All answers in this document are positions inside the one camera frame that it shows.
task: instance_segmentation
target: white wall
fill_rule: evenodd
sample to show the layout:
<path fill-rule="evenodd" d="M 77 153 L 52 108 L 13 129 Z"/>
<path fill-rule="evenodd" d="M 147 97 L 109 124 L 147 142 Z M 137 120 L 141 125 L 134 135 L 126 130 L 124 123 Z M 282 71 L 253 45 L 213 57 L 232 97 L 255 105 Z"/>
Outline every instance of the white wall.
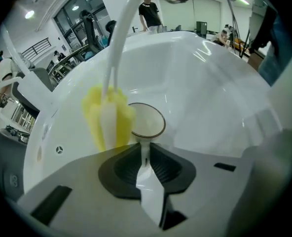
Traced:
<path fill-rule="evenodd" d="M 185 3 L 171 4 L 159 0 L 162 17 L 167 30 L 181 25 L 185 31 L 194 31 L 196 21 L 207 22 L 207 30 L 220 31 L 220 2 L 216 0 L 188 0 Z"/>
<path fill-rule="evenodd" d="M 103 0 L 103 3 L 105 4 L 106 6 L 106 9 L 108 11 L 108 14 L 111 18 L 111 20 L 118 20 L 119 19 L 119 16 L 122 12 L 122 9 L 125 5 L 125 1 L 126 0 Z M 135 13 L 135 16 L 133 18 L 133 21 L 132 21 L 132 24 L 131 24 L 131 27 L 130 27 L 130 30 L 129 30 L 129 33 L 132 33 L 133 30 L 132 30 L 132 27 L 137 27 L 137 31 L 141 31 L 142 30 L 142 25 L 141 25 L 141 22 L 140 22 L 140 17 L 138 15 L 138 8 L 136 8 L 136 13 Z"/>
<path fill-rule="evenodd" d="M 167 31 L 181 25 L 182 30 L 193 31 L 195 28 L 193 2 L 188 0 L 184 3 L 171 4 L 165 0 L 159 0 L 162 19 Z"/>
<path fill-rule="evenodd" d="M 56 50 L 64 54 L 68 54 L 68 50 L 70 47 L 68 43 L 66 42 L 66 40 L 64 39 L 64 37 L 62 36 L 61 32 L 59 31 L 53 19 L 50 19 L 40 31 L 27 32 L 26 34 L 21 36 L 20 39 L 13 40 L 13 44 L 18 52 L 23 52 L 29 47 L 31 47 L 32 45 L 38 43 L 39 41 L 45 38 L 48 38 L 49 42 L 51 43 L 53 47 L 55 47 Z M 66 47 L 67 52 L 65 52 L 62 49 L 62 45 Z M 0 34 L 0 51 L 1 50 L 3 50 L 4 57 L 10 56 L 10 53 L 8 52 L 7 47 Z"/>
<path fill-rule="evenodd" d="M 234 15 L 237 20 L 240 38 L 245 41 L 249 29 L 249 18 L 252 14 L 251 8 L 234 7 Z M 233 25 L 232 15 L 227 1 L 221 3 L 220 27 L 223 29 L 225 25 Z"/>

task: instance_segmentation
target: ceiling light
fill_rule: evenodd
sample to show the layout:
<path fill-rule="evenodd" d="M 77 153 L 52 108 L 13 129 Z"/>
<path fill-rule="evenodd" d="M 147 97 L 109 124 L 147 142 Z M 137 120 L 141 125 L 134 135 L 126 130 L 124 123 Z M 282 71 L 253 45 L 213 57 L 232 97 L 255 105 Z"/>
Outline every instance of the ceiling light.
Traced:
<path fill-rule="evenodd" d="M 34 10 L 30 10 L 27 14 L 26 14 L 26 18 L 31 18 L 34 15 Z"/>
<path fill-rule="evenodd" d="M 239 0 L 239 1 L 243 2 L 243 3 L 246 4 L 246 5 L 249 5 L 249 4 L 250 4 L 250 3 L 248 3 L 246 0 Z"/>

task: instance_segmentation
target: person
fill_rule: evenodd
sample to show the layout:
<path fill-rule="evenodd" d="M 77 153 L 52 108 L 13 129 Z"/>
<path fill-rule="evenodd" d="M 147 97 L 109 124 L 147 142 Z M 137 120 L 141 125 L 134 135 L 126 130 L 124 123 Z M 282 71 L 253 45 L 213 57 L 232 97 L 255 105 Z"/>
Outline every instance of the person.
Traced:
<path fill-rule="evenodd" d="M 227 32 L 227 36 L 229 36 L 232 33 L 232 26 L 229 26 L 228 24 L 225 25 L 224 30 Z"/>
<path fill-rule="evenodd" d="M 226 46 L 228 47 L 228 44 L 226 43 L 227 41 L 227 31 L 226 30 L 222 30 L 220 33 L 218 34 L 215 34 L 212 39 L 211 39 L 211 42 L 214 42 L 218 45 L 221 45 L 221 46 Z"/>
<path fill-rule="evenodd" d="M 108 46 L 110 45 L 110 41 L 112 38 L 112 34 L 113 34 L 113 30 L 115 27 L 116 21 L 115 20 L 111 20 L 109 22 L 107 22 L 106 24 L 106 30 L 110 33 L 109 38 L 108 38 Z"/>
<path fill-rule="evenodd" d="M 63 60 L 64 58 L 66 58 L 66 56 L 63 53 L 59 53 L 58 51 L 54 52 L 54 56 L 58 55 L 57 59 L 58 61 Z"/>
<path fill-rule="evenodd" d="M 2 55 L 3 51 L 0 51 L 0 82 L 16 77 L 20 71 L 18 65 L 11 58 L 3 59 Z M 4 95 L 13 98 L 11 88 L 12 85 L 7 85 L 0 89 L 0 101 Z"/>
<path fill-rule="evenodd" d="M 150 31 L 155 33 L 162 33 L 162 23 L 158 15 L 158 8 L 151 0 L 144 0 L 144 2 L 138 8 L 140 20 L 143 26 L 143 31 L 147 31 L 147 27 Z"/>

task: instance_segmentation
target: sink basin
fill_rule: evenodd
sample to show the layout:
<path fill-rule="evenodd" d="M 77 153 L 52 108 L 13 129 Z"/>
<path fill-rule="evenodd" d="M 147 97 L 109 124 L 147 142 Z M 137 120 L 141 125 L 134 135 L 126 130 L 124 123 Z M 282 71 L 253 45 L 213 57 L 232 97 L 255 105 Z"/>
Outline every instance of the sink basin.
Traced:
<path fill-rule="evenodd" d="M 102 83 L 108 50 L 57 86 L 53 94 L 60 107 L 53 116 L 39 114 L 25 158 L 25 192 L 67 163 L 99 153 L 80 103 L 90 87 Z M 129 37 L 118 85 L 128 103 L 146 103 L 163 114 L 166 129 L 156 141 L 163 145 L 240 157 L 281 130 L 266 97 L 269 85 L 245 61 L 194 33 Z"/>

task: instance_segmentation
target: faucet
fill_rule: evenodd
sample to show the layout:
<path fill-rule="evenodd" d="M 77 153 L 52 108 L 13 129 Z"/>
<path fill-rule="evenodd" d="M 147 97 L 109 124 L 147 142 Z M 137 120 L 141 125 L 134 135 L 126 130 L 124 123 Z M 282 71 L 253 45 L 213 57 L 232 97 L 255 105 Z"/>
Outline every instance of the faucet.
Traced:
<path fill-rule="evenodd" d="M 138 28 L 134 28 L 134 26 L 132 26 L 132 29 L 133 29 L 133 32 L 135 33 L 135 29 L 138 29 Z"/>

